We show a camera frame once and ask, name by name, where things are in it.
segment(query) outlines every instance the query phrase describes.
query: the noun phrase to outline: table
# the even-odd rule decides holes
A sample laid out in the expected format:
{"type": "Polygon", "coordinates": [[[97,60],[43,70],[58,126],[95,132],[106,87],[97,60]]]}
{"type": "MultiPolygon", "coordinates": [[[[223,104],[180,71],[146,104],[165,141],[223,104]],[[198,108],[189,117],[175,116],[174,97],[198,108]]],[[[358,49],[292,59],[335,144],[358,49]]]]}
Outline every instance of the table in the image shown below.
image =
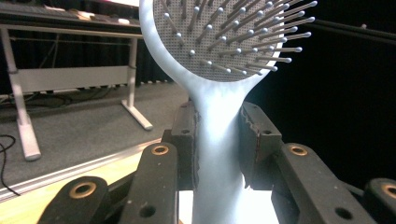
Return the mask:
{"type": "Polygon", "coordinates": [[[24,157],[35,161],[41,157],[35,138],[33,123],[26,111],[24,92],[67,90],[91,86],[124,84],[129,94],[121,103],[145,130],[151,130],[151,123],[134,107],[134,84],[136,76],[137,39],[142,38],[140,26],[112,24],[100,21],[79,21],[65,19],[30,18],[0,12],[1,40],[7,60],[15,104],[18,111],[18,127],[24,157]],[[130,42],[129,63],[125,66],[18,69],[10,43],[8,30],[45,32],[69,35],[97,35],[128,38],[130,42]]]}

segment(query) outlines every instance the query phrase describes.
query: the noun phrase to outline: white table frame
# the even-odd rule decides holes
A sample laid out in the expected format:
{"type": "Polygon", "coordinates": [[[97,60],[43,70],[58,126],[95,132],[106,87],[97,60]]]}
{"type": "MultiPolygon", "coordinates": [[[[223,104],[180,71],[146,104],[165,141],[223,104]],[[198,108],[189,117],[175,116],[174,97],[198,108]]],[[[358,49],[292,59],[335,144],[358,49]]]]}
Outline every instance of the white table frame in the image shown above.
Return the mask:
{"type": "Polygon", "coordinates": [[[38,160],[41,157],[41,152],[35,137],[32,121],[26,111],[26,105],[23,99],[24,92],[67,90],[127,83],[129,93],[127,98],[122,100],[122,105],[145,130],[151,130],[153,128],[152,124],[134,107],[137,39],[142,38],[142,35],[5,24],[0,24],[0,29],[7,60],[8,75],[18,111],[17,122],[23,153],[27,161],[38,160]],[[127,66],[19,70],[15,64],[8,30],[128,38],[131,40],[129,63],[127,66]]]}

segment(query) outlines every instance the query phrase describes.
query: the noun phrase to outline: black wire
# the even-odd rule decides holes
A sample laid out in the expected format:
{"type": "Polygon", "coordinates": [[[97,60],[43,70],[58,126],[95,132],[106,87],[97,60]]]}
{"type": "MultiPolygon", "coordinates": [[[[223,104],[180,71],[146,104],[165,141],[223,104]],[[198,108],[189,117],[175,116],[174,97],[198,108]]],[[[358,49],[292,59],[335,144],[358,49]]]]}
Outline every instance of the black wire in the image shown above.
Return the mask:
{"type": "Polygon", "coordinates": [[[12,140],[11,144],[9,144],[9,146],[4,147],[3,144],[0,143],[0,147],[2,148],[2,150],[0,150],[0,153],[4,153],[4,157],[3,157],[3,165],[1,167],[1,173],[0,173],[0,180],[1,183],[3,184],[4,187],[6,187],[6,189],[8,189],[9,191],[11,191],[12,193],[14,193],[17,196],[21,196],[18,192],[16,192],[15,190],[13,190],[12,188],[10,188],[7,184],[6,181],[4,180],[4,171],[6,170],[6,162],[7,162],[7,150],[10,149],[11,147],[13,147],[15,145],[16,139],[14,136],[12,135],[8,135],[8,134],[0,134],[0,137],[6,137],[6,138],[10,138],[12,140]]]}

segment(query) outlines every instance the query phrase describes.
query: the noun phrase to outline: table leg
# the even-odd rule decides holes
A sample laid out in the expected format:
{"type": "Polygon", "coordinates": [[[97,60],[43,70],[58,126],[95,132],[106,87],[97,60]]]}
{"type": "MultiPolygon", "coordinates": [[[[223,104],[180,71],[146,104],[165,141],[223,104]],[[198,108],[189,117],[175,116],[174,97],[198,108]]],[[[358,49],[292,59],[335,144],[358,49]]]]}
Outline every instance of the table leg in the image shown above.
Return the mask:
{"type": "Polygon", "coordinates": [[[26,112],[21,81],[18,76],[18,69],[15,64],[8,30],[5,28],[1,29],[1,39],[4,53],[6,55],[8,75],[11,81],[12,92],[14,93],[15,105],[17,106],[18,111],[17,122],[20,131],[24,157],[27,161],[35,161],[41,157],[41,153],[35,138],[35,131],[33,130],[32,121],[26,112]]]}
{"type": "Polygon", "coordinates": [[[129,52],[129,66],[128,66],[128,98],[122,101],[123,106],[132,116],[142,125],[145,130],[152,130],[152,124],[134,107],[134,85],[136,79],[136,51],[137,39],[131,39],[131,47],[129,52]]]}

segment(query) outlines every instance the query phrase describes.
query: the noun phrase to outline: white hairbrush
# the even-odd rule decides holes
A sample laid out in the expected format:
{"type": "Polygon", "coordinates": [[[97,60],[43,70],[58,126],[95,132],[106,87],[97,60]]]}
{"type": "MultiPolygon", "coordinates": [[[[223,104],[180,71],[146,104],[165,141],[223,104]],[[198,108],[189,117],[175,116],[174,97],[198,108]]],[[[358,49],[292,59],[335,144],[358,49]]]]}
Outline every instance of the white hairbrush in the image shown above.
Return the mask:
{"type": "Polygon", "coordinates": [[[140,24],[151,55],[186,89],[199,114],[198,167],[193,224],[249,223],[240,208],[238,111],[250,90],[270,71],[295,35],[303,0],[140,0],[140,24]]]}

